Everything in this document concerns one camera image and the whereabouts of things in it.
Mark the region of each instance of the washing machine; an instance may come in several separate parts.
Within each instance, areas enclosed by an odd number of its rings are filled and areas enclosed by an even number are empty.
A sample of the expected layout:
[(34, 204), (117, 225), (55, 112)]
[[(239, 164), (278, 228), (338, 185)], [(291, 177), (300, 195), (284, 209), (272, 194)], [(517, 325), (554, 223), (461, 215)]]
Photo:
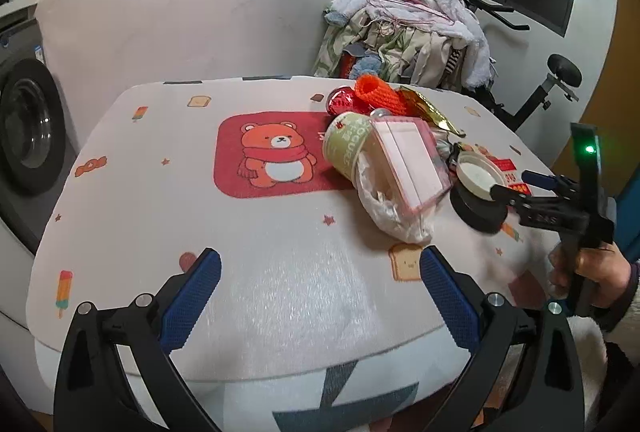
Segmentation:
[(33, 257), (75, 161), (34, 6), (0, 19), (0, 313), (26, 327)]

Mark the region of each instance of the white wall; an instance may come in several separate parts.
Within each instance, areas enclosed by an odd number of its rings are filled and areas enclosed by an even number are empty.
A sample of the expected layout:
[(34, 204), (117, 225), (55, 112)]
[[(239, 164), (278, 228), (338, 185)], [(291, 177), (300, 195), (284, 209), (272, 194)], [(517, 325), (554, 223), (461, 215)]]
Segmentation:
[[(119, 93), (163, 80), (306, 74), (326, 26), (330, 0), (39, 0), (36, 16), (47, 65), (72, 119), (72, 140), (84, 144)], [(498, 102), (516, 110), (546, 76), (546, 59), (561, 53), (580, 68), (580, 102), (559, 89), (518, 134), (547, 165), (580, 118), (609, 47), (616, 0), (575, 0), (564, 38), (520, 14), (530, 32), (514, 32), (479, 12), (499, 77)]]
[(577, 122), (598, 82), (607, 56), (618, 0), (574, 0), (564, 38), (521, 14), (505, 14), (511, 22), (529, 24), (529, 32), (516, 32), (484, 12), (478, 18), (491, 47), (499, 77), (493, 93), (497, 102), (515, 113), (548, 71), (546, 59), (559, 53), (582, 72), (582, 84), (574, 92), (579, 102), (570, 102), (554, 87), (548, 96), (551, 107), (538, 108), (517, 131), (538, 157), (551, 166), (567, 143), (569, 122)]
[(308, 74), (329, 1), (39, 0), (36, 16), (82, 145), (135, 84)]

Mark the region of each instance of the clothes pile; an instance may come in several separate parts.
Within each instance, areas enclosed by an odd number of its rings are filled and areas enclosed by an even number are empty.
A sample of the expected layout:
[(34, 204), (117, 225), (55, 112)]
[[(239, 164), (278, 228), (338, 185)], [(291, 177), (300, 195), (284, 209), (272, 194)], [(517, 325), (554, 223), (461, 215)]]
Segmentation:
[[(333, 0), (324, 19), (315, 76), (456, 90), (491, 78), (489, 45), (462, 0)], [(343, 53), (352, 66), (341, 64)]]

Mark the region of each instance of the table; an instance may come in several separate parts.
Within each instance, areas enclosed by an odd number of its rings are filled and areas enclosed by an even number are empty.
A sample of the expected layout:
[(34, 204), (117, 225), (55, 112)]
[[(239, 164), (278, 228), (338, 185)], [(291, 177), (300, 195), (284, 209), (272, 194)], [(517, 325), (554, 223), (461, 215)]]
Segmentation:
[[(283, 432), (310, 423), (335, 429), (337, 419), (358, 424), (453, 380), (468, 352), (452, 341), (419, 278), (394, 277), (392, 262), (415, 255), (398, 252), (322, 159), (328, 119), (314, 99), (346, 83), (233, 79), (123, 93), (80, 152), (36, 255), (27, 304), (36, 339), (60, 351), (79, 303), (103, 309), (155, 293), (191, 253), (212, 247), (222, 279), (171, 359), (225, 431), (266, 430), (266, 415), (270, 430)], [(424, 93), (466, 131), (466, 143), (511, 159), (516, 174), (549, 173), (476, 101)], [(281, 167), (265, 185), (242, 168), (248, 155), (275, 159), (244, 149), (279, 135), (304, 140), (310, 178), (287, 181)], [(444, 198), (433, 244), (485, 291), (510, 301), (542, 297), (543, 259), (558, 237), (521, 228), (514, 215), (507, 223), (508, 231), (479, 234)], [(72, 275), (66, 308), (56, 299), (61, 272)], [(121, 356), (136, 375), (130, 353)], [(360, 400), (369, 407), (352, 405), (345, 418), (340, 406)]]

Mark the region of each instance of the popsicle print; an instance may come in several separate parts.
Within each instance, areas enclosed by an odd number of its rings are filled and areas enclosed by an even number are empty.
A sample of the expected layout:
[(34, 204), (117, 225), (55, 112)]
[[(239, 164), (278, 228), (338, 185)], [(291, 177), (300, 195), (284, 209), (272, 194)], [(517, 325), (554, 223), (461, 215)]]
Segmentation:
[(136, 112), (133, 114), (131, 120), (133, 120), (134, 122), (136, 120), (140, 120), (145, 115), (147, 109), (147, 106), (140, 106), (138, 109), (136, 109)]
[(502, 231), (505, 234), (507, 234), (510, 238), (512, 238), (514, 241), (518, 242), (520, 240), (520, 234), (510, 224), (502, 223)]
[(58, 295), (56, 296), (56, 307), (58, 308), (58, 318), (62, 318), (65, 309), (69, 307), (69, 292), (71, 291), (71, 279), (74, 274), (63, 269), (60, 271), (58, 281)]

